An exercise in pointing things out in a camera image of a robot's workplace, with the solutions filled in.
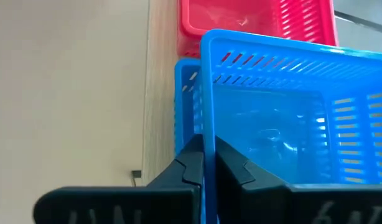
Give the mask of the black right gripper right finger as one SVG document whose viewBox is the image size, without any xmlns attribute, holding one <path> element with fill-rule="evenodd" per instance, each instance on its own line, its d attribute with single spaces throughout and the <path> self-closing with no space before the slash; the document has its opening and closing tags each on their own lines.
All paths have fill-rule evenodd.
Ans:
<svg viewBox="0 0 382 224">
<path fill-rule="evenodd" d="M 220 223 L 382 224 L 382 185 L 288 184 L 215 139 Z"/>
</svg>

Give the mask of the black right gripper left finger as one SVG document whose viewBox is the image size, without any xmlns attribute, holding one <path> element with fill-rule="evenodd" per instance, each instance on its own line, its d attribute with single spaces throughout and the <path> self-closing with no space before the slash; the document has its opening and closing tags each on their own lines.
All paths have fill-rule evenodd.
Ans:
<svg viewBox="0 0 382 224">
<path fill-rule="evenodd" d="M 196 134 L 145 187 L 61 187 L 38 199 L 36 224 L 200 224 L 203 136 Z"/>
</svg>

